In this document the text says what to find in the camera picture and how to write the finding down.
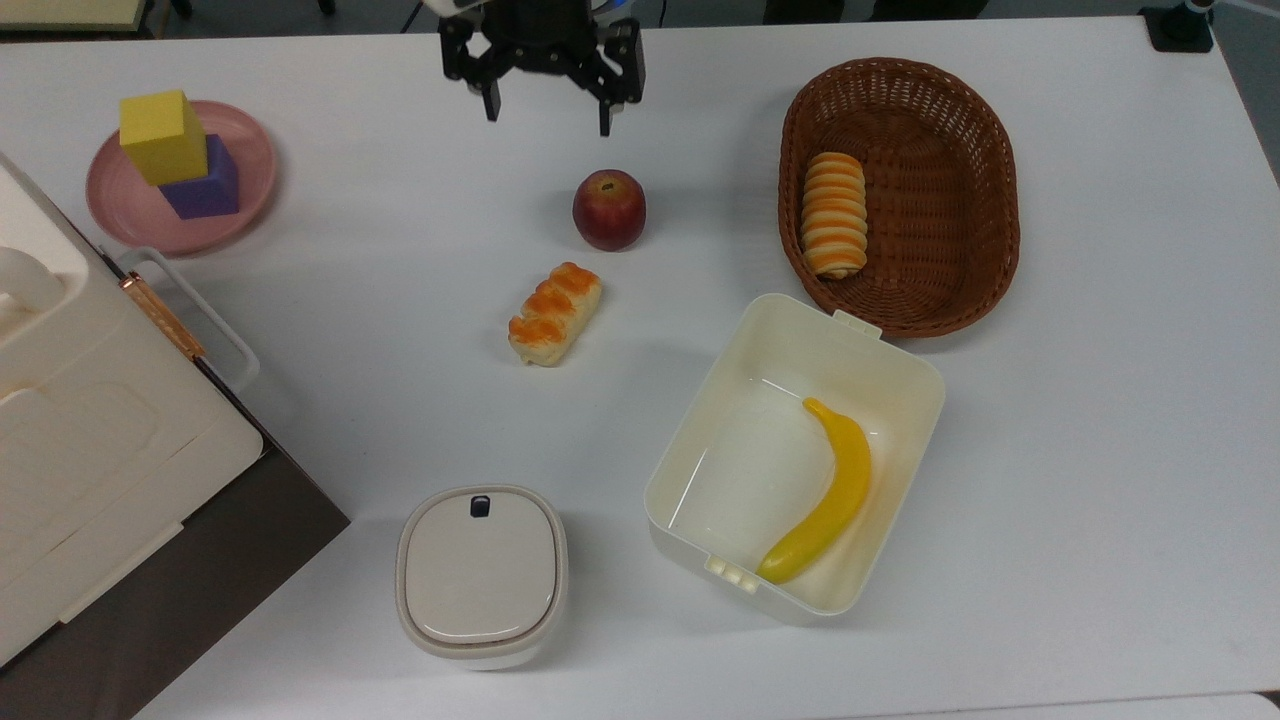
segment wicker basket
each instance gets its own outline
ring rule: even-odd
[[[847,152],[867,176],[867,266],[817,277],[800,246],[809,159]],[[887,337],[934,337],[986,315],[1018,266],[1014,155],[1000,118],[955,76],[911,60],[831,68],[796,95],[782,129],[778,229],[826,311]]]

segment yellow cube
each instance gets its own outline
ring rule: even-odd
[[[120,149],[147,184],[209,174],[205,128],[180,90],[120,100]]]

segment purple cube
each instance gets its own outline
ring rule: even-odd
[[[209,149],[207,176],[159,186],[183,220],[239,211],[239,173],[232,154],[216,135],[205,136],[205,146]]]

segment apple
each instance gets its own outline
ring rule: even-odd
[[[628,247],[644,231],[644,190],[622,170],[596,170],[573,193],[573,224],[582,240],[611,252]]]

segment white table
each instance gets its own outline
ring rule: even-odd
[[[355,521],[143,715],[822,717],[1280,687],[1280,191],[1221,55],[1158,55],[1139,18],[645,45],[611,138],[562,78],[504,79],[486,123],[433,36],[0,46],[0,149],[95,241],[83,176],[119,97],[234,104],[283,159],[255,232],[180,266],[262,356],[250,407]],[[777,241],[782,115],[869,55],[937,64],[998,113],[1021,264],[977,325],[902,343],[946,378],[937,433],[859,603],[786,628],[660,557],[641,492],[746,304],[804,297]],[[571,224],[602,167],[649,195],[625,254]],[[521,366],[506,320],[562,260],[605,301],[561,368]],[[403,637],[393,559],[415,505],[494,480],[563,514],[571,614],[527,670],[472,674]]]
[[[1257,694],[1089,702],[896,716],[899,720],[1275,720],[1280,710]]]

